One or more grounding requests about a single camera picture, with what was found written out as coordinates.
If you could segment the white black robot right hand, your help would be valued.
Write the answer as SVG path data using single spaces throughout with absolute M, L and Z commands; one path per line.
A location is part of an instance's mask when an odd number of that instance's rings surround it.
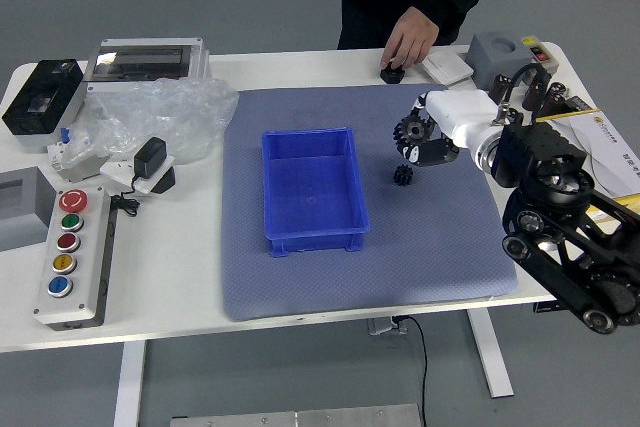
M 399 153 L 426 167 L 454 161 L 462 149 L 482 171 L 491 170 L 503 126 L 498 106 L 481 90 L 430 91 L 418 96 L 393 131 Z

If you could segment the person's left hand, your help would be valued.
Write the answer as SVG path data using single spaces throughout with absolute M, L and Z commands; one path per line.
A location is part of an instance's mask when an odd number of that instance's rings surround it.
M 380 68 L 406 70 L 421 63 L 435 44 L 439 27 L 415 7 L 409 7 L 398 19 L 387 40 Z

